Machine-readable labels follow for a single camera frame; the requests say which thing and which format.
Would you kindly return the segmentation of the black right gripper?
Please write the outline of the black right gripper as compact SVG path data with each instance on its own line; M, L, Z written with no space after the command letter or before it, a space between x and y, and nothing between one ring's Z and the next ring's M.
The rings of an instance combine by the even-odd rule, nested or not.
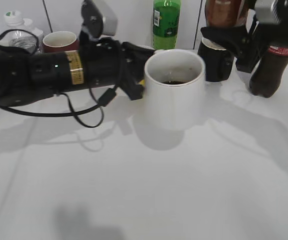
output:
M254 10L256 0L249 0L248 7ZM277 13L280 24L260 24L256 12L249 31L246 26L201 28L204 38L222 46L235 57L240 72L251 73L269 46L288 49L288 0L278 0Z

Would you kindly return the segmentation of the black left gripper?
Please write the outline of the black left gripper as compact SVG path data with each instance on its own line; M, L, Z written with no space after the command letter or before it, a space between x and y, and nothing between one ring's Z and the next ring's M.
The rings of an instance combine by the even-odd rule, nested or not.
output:
M79 89L116 84L120 72L120 55L117 48L119 45L120 42L111 37L91 41L85 32L80 32L78 54L82 63L84 83L78 85ZM141 47L127 41L122 43L122 49L126 59L132 62L146 62L155 53L153 48ZM133 76L123 76L119 88L131 101L140 100L144 94L142 80Z

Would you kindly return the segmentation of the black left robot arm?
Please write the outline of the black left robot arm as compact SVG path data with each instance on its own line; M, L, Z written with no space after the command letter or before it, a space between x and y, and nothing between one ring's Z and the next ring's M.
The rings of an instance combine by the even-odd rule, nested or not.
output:
M149 47L110 37L92 40L80 32L77 50L31 54L0 45L0 105L19 107L61 93L111 86L130 99L142 97L140 81Z

